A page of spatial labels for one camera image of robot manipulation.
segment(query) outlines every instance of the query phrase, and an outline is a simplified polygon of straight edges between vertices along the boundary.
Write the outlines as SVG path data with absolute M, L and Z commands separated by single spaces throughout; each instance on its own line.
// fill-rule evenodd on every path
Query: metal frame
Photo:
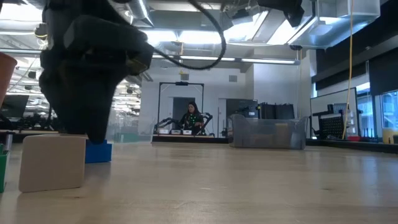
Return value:
M 163 84 L 171 84 L 171 85 L 176 85 L 176 86 L 200 85 L 201 86 L 201 112 L 203 112 L 203 99 L 204 99 L 204 93 L 205 93 L 205 84 L 203 84 L 203 83 L 188 83 L 188 82 L 160 82 L 159 83 L 159 97 L 157 99 L 157 123 L 159 123 L 159 117 L 160 117 L 160 93 L 161 93 L 161 87 Z

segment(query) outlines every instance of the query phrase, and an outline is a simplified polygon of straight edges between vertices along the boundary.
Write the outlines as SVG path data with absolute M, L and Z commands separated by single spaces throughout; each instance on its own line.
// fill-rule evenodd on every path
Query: orange object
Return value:
M 16 65 L 17 60 L 0 52 L 0 107 L 6 96 L 7 88 Z

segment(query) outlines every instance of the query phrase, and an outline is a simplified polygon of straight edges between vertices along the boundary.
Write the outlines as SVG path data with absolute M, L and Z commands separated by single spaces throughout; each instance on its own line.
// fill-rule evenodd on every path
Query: green object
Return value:
M 0 144 L 0 193 L 4 192 L 6 186 L 6 167 L 9 162 L 9 151 L 3 151 L 3 147 Z

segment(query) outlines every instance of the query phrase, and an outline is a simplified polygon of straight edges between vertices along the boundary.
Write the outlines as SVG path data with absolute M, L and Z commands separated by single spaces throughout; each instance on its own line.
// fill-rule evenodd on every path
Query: black cable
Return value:
M 168 56 L 167 54 L 163 53 L 162 51 L 155 49 L 154 51 L 156 53 L 158 53 L 159 55 L 161 55 L 162 57 L 166 58 L 167 60 L 171 61 L 172 63 L 181 66 L 183 68 L 187 68 L 187 69 L 192 69 L 192 70 L 206 70 L 209 68 L 213 68 L 214 66 L 216 66 L 221 59 L 224 57 L 225 51 L 226 51 L 226 40 L 224 37 L 224 32 L 223 29 L 220 27 L 220 25 L 218 24 L 217 20 L 206 10 L 204 9 L 198 2 L 196 2 L 196 0 L 188 0 L 188 2 L 195 7 L 196 9 L 198 9 L 201 13 L 203 13 L 209 20 L 210 22 L 214 25 L 214 27 L 216 28 L 218 34 L 220 35 L 221 38 L 221 52 L 220 55 L 218 56 L 218 58 L 210 65 L 206 65 L 203 67 L 192 67 L 189 65 L 184 65 L 182 63 L 180 63 L 179 61 L 175 60 L 174 58 Z

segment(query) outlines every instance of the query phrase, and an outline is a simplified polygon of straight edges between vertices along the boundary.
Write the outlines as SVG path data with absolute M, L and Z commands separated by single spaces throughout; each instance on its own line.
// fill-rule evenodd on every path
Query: woman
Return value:
M 195 102 L 189 102 L 188 111 L 184 114 L 180 123 L 183 125 L 184 130 L 191 130 L 192 134 L 198 134 L 201 130 L 203 126 L 203 117 Z

